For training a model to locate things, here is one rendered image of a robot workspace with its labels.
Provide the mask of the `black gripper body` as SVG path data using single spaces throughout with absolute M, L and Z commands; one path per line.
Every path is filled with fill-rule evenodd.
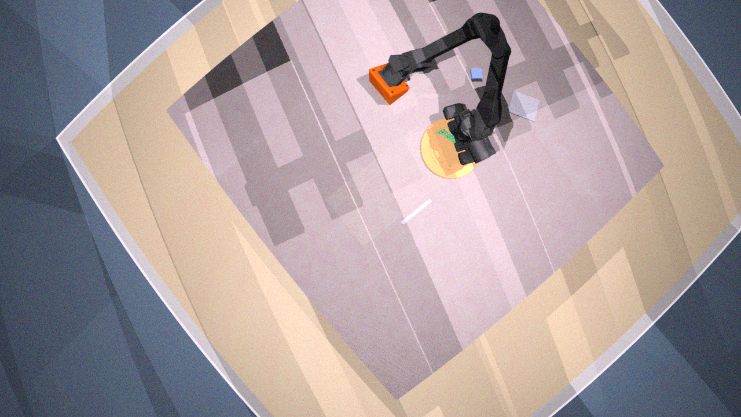
M 463 112 L 463 111 L 464 111 L 463 105 L 461 105 L 460 103 L 456 103 L 455 105 L 450 105 L 450 106 L 446 106 L 443 108 L 443 114 L 446 120 L 454 117 L 454 120 L 451 120 L 449 123 L 452 126 L 452 132 L 454 135 L 454 139 L 456 140 L 456 144 L 460 143 L 461 150 L 465 150 L 463 152 L 458 153 L 460 164 L 463 164 L 465 166 L 465 164 L 475 163 L 475 161 L 467 147 L 467 144 L 469 144 L 468 141 L 470 141 L 470 139 L 461 138 L 461 136 L 457 132 L 457 126 L 458 124 L 460 124 L 460 121 L 461 121 L 460 118 L 458 118 L 458 113 Z

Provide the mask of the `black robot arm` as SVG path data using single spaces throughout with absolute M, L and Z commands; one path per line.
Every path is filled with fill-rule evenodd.
M 431 61 L 435 57 L 472 39 L 483 40 L 492 52 L 485 91 L 474 115 L 470 109 L 458 113 L 461 121 L 457 126 L 457 132 L 461 138 L 470 139 L 467 147 L 477 164 L 496 153 L 489 136 L 493 134 L 493 129 L 502 117 L 502 87 L 508 59 L 512 53 L 497 16 L 476 13 L 463 27 L 428 46 L 403 54 L 390 55 L 388 63 L 378 73 L 388 87 L 399 86 L 406 79 L 408 71 L 423 72 L 426 68 L 433 67 Z

